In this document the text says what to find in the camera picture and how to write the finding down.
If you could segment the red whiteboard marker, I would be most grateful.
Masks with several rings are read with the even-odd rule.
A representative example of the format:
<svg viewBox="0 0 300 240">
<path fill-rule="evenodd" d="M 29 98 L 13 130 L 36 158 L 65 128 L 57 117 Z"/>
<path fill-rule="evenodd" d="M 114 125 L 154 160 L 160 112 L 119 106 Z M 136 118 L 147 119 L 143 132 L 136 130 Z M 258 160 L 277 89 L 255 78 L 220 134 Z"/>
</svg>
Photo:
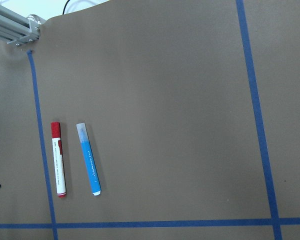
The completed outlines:
<svg viewBox="0 0 300 240">
<path fill-rule="evenodd" d="M 52 152 L 54 163 L 54 176 L 56 185 L 56 194 L 59 198 L 64 198 L 67 195 L 66 180 L 63 163 L 63 149 L 61 139 L 61 125 L 55 121 L 50 124 Z"/>
</svg>

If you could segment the blue highlighter pen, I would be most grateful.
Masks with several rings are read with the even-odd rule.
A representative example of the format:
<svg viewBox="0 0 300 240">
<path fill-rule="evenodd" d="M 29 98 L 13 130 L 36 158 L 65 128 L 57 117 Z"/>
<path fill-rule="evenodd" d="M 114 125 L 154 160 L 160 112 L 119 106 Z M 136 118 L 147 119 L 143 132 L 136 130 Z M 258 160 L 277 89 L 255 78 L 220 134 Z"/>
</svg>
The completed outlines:
<svg viewBox="0 0 300 240">
<path fill-rule="evenodd" d="M 82 154 L 86 166 L 86 171 L 91 187 L 91 192 L 93 196 L 98 196 L 101 194 L 100 180 L 89 140 L 89 136 L 86 129 L 85 123 L 78 123 L 76 125 L 78 137 L 82 149 Z"/>
</svg>

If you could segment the brown table mat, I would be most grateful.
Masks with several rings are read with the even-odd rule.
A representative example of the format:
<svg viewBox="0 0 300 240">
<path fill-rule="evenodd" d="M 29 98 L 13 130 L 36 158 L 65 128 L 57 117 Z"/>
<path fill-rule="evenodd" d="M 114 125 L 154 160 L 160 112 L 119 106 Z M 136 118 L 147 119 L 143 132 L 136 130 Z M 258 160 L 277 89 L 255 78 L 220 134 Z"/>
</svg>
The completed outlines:
<svg viewBox="0 0 300 240">
<path fill-rule="evenodd" d="M 40 33 L 0 42 L 0 240 L 300 240 L 300 0 L 111 0 Z"/>
</svg>

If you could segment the aluminium frame post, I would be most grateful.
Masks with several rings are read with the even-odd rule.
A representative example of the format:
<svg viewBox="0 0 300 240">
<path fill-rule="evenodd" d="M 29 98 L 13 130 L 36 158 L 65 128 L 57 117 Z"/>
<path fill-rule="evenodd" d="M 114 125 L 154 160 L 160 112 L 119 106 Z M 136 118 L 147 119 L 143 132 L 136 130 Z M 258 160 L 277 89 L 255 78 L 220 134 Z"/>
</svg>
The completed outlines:
<svg viewBox="0 0 300 240">
<path fill-rule="evenodd" d="M 17 47 L 37 41 L 41 25 L 46 22 L 38 15 L 27 17 L 0 5 L 0 40 Z"/>
</svg>

